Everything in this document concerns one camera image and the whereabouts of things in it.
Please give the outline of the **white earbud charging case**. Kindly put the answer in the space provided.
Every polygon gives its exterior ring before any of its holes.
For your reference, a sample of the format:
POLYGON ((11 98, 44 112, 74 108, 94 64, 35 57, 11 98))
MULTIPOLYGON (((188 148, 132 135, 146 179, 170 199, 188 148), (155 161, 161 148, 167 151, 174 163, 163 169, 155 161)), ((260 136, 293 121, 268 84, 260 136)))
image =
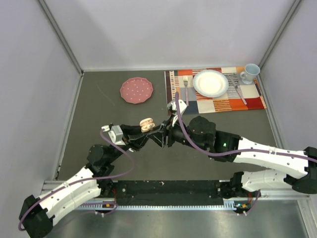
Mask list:
POLYGON ((155 127, 155 123, 152 118, 146 118, 140 121, 139 126, 142 132, 147 132, 155 127))

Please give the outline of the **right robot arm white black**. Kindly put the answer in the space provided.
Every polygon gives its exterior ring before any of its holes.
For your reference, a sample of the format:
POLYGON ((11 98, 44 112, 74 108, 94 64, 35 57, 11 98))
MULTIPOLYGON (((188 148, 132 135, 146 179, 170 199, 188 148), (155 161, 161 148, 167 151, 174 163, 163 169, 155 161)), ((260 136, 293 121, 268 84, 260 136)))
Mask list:
POLYGON ((245 163, 263 167, 259 172, 237 172, 231 178, 231 190, 237 196, 267 188, 291 188, 304 194, 317 192, 317 150, 285 150, 259 144, 237 134, 217 131, 215 123, 202 116, 189 125, 173 116, 169 126, 161 125, 168 144, 191 146, 220 162, 245 163))

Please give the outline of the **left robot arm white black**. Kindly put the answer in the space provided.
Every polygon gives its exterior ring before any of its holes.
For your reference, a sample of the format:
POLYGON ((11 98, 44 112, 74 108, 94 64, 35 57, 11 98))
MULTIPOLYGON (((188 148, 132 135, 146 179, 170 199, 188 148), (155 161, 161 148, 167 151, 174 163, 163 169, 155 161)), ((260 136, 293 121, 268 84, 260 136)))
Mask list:
POLYGON ((26 231, 31 238, 43 238, 68 213, 98 196, 108 196, 112 192, 112 162, 121 155, 132 162, 134 158, 129 150, 138 150, 141 142, 147 140, 147 134, 155 128, 150 119, 145 119, 138 126, 105 125, 100 135, 108 143, 93 145, 88 154, 88 163, 73 177, 53 190, 35 197, 30 195, 24 200, 19 215, 18 229, 26 231))

